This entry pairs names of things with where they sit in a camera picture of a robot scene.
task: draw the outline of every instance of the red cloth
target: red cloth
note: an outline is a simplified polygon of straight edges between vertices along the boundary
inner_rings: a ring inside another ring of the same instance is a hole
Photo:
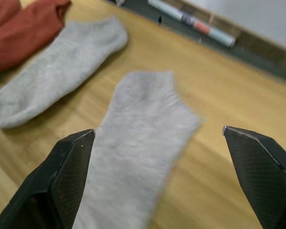
[[[70,0],[38,0],[0,27],[0,72],[50,43],[64,27]]]
[[[19,0],[0,0],[0,26],[18,14],[20,10]]]

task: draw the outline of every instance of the wooden surface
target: wooden surface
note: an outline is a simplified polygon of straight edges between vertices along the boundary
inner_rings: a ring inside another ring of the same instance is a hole
[[[73,3],[67,20],[115,15],[129,32],[128,46],[43,114],[0,130],[0,212],[59,139],[100,124],[124,74],[174,70],[181,98],[205,123],[168,178],[151,228],[260,229],[238,184],[222,127],[258,131],[286,150],[286,84],[105,1]],[[0,88],[19,70],[0,75]]]

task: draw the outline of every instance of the gray sock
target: gray sock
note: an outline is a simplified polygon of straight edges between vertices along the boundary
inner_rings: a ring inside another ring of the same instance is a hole
[[[198,126],[172,73],[125,76],[96,131],[73,229],[147,228],[165,178]]]
[[[0,127],[21,125],[81,85],[127,43],[116,18],[69,22],[55,41],[0,90]]]

